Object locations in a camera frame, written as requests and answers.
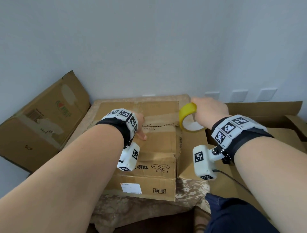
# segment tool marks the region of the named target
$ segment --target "human arm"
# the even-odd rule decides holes
[[[141,139],[144,121],[137,114]],[[0,232],[86,232],[124,147],[114,126],[99,124],[0,199]]]
[[[193,98],[195,119],[212,128],[229,116],[228,108],[212,98]],[[274,138],[254,138],[234,156],[244,182],[281,232],[307,228],[307,155]]]

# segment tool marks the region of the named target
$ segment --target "cable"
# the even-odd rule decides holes
[[[239,183],[238,181],[236,181],[234,178],[232,178],[230,175],[228,175],[227,173],[217,170],[217,169],[212,169],[213,172],[220,172],[222,174],[224,174],[225,176],[229,177],[230,179],[232,179],[234,182],[236,182],[238,185],[240,185],[242,188],[244,188],[250,195],[253,195],[251,193],[251,191],[249,191],[243,184]]]

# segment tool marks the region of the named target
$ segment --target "navy blue pants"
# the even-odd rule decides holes
[[[206,194],[211,220],[204,233],[279,233],[279,231],[251,204],[238,198],[223,198]]]

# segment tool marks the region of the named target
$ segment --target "barcode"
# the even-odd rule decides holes
[[[30,118],[31,120],[37,123],[37,120],[41,119],[42,115],[39,114],[35,109],[33,109],[26,114],[26,117]]]

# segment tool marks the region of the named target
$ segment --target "tape roll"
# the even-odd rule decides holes
[[[179,125],[180,128],[188,132],[197,132],[204,129],[203,126],[195,122],[188,122],[185,118],[188,115],[196,113],[197,106],[195,103],[188,103],[179,110]]]

